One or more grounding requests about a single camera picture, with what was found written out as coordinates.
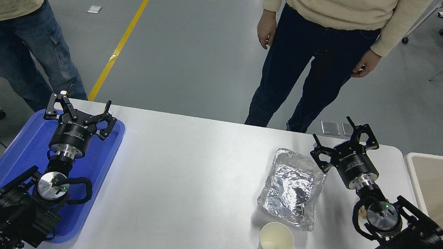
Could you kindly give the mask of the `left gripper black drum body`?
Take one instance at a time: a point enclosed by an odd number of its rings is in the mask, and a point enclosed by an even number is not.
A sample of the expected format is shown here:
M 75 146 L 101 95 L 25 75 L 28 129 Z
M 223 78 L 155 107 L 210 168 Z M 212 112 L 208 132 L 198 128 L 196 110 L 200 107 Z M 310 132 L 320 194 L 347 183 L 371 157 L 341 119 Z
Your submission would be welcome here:
M 49 148 L 52 151 L 59 151 L 62 145 L 69 145 L 77 150 L 77 156 L 85 156 L 90 140 L 96 131 L 95 124 L 83 126 L 70 120 L 59 121 L 49 142 Z

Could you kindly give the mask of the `person's left hand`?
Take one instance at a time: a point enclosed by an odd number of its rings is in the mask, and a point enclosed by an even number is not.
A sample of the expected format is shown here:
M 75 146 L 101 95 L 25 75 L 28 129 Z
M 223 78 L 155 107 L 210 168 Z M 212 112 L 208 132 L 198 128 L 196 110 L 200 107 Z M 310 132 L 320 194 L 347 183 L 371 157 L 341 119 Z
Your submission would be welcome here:
M 380 60 L 382 59 L 381 55 L 378 55 L 372 50 L 366 51 L 364 55 L 360 58 L 357 65 L 353 68 L 351 77 L 360 78 L 366 77 L 371 71 L 373 71 Z

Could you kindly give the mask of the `person's right hand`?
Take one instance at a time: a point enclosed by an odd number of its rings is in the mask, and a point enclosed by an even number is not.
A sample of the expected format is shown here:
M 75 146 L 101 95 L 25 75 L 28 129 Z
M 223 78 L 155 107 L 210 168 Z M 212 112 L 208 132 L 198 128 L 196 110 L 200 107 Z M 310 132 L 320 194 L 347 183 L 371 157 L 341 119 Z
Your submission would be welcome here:
M 267 50 L 272 47 L 277 29 L 276 12 L 263 10 L 257 24 L 257 37 L 261 47 Z

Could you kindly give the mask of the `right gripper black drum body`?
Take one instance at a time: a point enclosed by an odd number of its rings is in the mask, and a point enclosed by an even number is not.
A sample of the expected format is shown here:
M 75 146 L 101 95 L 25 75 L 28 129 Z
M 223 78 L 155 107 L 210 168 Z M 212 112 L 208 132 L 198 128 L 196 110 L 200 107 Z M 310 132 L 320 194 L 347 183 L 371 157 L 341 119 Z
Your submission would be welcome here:
M 335 146 L 334 150 L 333 166 L 347 188 L 360 190 L 361 182 L 374 182 L 378 179 L 379 172 L 367 155 L 364 145 L 346 141 Z

